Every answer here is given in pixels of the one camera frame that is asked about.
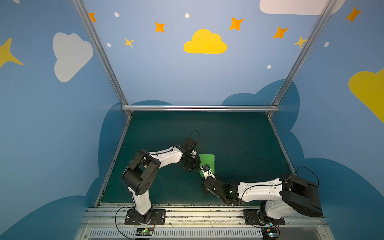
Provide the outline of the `green square paper sheet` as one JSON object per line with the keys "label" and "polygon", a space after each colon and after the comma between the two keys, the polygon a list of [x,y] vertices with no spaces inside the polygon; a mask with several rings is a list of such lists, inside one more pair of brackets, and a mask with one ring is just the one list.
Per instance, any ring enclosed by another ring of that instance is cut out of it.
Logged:
{"label": "green square paper sheet", "polygon": [[201,165],[202,168],[205,165],[209,165],[211,168],[211,172],[214,175],[215,174],[215,155],[213,154],[199,154],[201,159]]}

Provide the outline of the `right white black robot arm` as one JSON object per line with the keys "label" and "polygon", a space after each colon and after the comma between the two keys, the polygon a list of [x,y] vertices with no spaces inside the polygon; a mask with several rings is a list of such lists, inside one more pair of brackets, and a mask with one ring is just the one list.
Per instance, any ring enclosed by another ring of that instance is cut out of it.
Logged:
{"label": "right white black robot arm", "polygon": [[212,171],[204,171],[203,188],[223,203],[240,206],[261,201],[257,212],[258,224],[276,224],[284,216],[298,213],[307,217],[323,216],[319,186],[296,175],[282,174],[280,178],[259,183],[225,184]]}

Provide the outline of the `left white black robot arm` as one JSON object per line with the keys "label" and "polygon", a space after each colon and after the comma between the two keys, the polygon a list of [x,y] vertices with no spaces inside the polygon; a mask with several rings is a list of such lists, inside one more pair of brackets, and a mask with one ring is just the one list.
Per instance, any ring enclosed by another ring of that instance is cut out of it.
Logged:
{"label": "left white black robot arm", "polygon": [[149,189],[159,169],[170,164],[183,163],[186,172],[199,171],[201,158],[195,147],[197,142],[187,138],[182,145],[173,145],[168,149],[148,152],[140,150],[122,173],[122,182],[128,187],[133,198],[134,207],[129,219],[137,219],[139,224],[146,225],[153,217],[153,205],[149,197]]}

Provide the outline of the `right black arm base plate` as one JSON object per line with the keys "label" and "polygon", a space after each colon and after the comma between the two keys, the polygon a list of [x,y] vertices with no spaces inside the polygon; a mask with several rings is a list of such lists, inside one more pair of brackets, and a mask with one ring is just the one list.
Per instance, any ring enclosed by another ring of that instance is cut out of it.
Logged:
{"label": "right black arm base plate", "polygon": [[265,228],[286,224],[284,218],[273,219],[268,217],[265,210],[246,209],[243,210],[243,213],[246,225],[260,226]]}

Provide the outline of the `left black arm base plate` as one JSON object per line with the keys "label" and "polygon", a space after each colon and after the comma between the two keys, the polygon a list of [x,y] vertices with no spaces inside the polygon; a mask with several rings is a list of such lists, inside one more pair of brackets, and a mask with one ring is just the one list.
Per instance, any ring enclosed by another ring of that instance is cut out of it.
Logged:
{"label": "left black arm base plate", "polygon": [[135,209],[128,210],[124,224],[126,226],[138,225],[164,225],[166,217],[165,209],[149,210],[146,214],[141,215]]}

